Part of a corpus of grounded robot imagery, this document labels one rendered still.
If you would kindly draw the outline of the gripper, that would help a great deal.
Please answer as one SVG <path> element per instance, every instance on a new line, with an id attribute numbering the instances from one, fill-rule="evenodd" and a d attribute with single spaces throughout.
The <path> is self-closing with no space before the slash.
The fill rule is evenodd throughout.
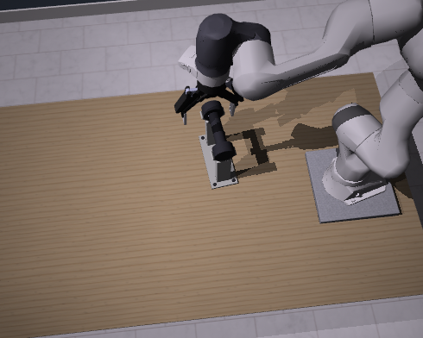
<path id="1" fill-rule="evenodd" d="M 230 115 L 234 116 L 235 108 L 238 106 L 238 102 L 243 102 L 243 97 L 238 95 L 232 85 L 233 78 L 230 82 L 226 82 L 217 87 L 209 87 L 206 85 L 202 85 L 197 80 L 197 86 L 195 88 L 190 88 L 190 86 L 186 86 L 185 91 L 180 96 L 179 100 L 174 105 L 176 114 L 181 113 L 181 117 L 183 118 L 183 123 L 186 125 L 186 113 L 189 109 L 191 109 L 194 105 L 198 102 L 202 102 L 203 100 L 210 98 L 210 97 L 221 97 L 228 101 L 230 101 Z M 228 87 L 232 92 L 226 90 Z M 194 94 L 193 94 L 194 93 Z"/>

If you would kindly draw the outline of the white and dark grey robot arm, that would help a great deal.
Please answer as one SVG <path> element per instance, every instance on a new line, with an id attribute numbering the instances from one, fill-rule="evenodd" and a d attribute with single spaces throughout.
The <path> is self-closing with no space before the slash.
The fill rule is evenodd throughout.
<path id="1" fill-rule="evenodd" d="M 267 28 L 213 14 L 199 25 L 196 46 L 178 65 L 209 87 L 230 82 L 233 66 L 235 92 L 256 101 L 396 39 L 409 68 L 382 96 L 382 124 L 357 103 L 339 108 L 331 120 L 340 152 L 322 182 L 327 193 L 350 206 L 385 192 L 386 179 L 397 178 L 410 164 L 409 139 L 423 117 L 422 19 L 423 0 L 347 0 L 332 11 L 318 47 L 276 65 Z"/>

